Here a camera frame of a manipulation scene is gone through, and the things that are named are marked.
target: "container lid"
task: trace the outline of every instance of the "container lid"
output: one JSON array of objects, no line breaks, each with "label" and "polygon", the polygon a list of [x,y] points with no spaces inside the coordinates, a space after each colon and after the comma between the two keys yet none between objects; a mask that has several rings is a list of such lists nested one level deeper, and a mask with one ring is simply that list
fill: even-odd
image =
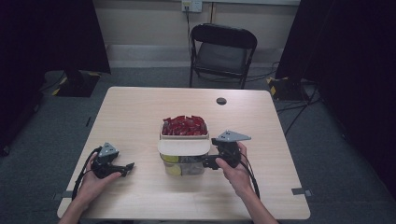
[{"label": "container lid", "polygon": [[201,156],[210,150],[210,140],[160,140],[158,151],[169,156]]}]

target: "light wood table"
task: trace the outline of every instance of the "light wood table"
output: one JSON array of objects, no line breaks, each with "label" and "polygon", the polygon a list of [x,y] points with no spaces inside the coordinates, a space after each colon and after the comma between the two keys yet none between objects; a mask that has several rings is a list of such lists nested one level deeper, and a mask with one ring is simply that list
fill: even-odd
[{"label": "light wood table", "polygon": [[[227,100],[218,105],[217,98]],[[113,87],[106,94],[67,190],[72,190],[89,154],[109,142],[120,155],[114,165],[135,162],[84,213],[86,218],[134,220],[247,220],[247,209],[221,169],[203,175],[168,175],[157,145],[163,119],[200,116],[210,137],[226,130],[244,141],[262,202],[277,219],[307,219],[310,211],[272,98],[267,91]],[[212,146],[209,154],[218,154]],[[70,199],[63,199],[61,217]]]}]

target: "person's left hand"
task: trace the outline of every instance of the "person's left hand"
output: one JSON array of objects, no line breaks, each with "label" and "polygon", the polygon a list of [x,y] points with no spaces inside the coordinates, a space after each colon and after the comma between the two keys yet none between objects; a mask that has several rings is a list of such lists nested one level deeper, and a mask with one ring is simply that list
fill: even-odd
[{"label": "person's left hand", "polygon": [[96,155],[96,152],[93,153],[90,157],[90,161],[87,163],[86,174],[82,179],[81,187],[79,188],[74,200],[84,204],[85,208],[87,208],[90,202],[103,192],[109,183],[121,176],[120,172],[116,172],[103,179],[98,178],[95,173],[91,171],[92,161],[96,158]]}]

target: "chair backrest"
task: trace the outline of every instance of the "chair backrest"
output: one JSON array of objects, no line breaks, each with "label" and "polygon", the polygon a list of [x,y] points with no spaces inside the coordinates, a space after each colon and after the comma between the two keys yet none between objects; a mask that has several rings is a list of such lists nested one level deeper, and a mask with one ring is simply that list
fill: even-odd
[{"label": "chair backrest", "polygon": [[250,31],[213,23],[199,24],[192,28],[191,40],[240,49],[254,50],[257,47],[257,38]]}]

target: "person's right hand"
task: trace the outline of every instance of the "person's right hand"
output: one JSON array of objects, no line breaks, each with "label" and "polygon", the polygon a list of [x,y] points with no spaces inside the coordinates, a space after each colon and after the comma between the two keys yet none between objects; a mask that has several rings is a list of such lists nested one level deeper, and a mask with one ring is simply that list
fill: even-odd
[{"label": "person's right hand", "polygon": [[[240,142],[238,142],[237,144],[239,146],[241,154],[245,155],[241,156],[241,161],[244,164],[248,165],[247,148]],[[221,158],[216,158],[216,163],[223,170],[224,176],[230,181],[236,195],[242,198],[245,194],[254,191],[251,187],[248,171],[245,169],[244,166],[242,166],[242,164],[239,163],[235,168],[233,168]]]}]

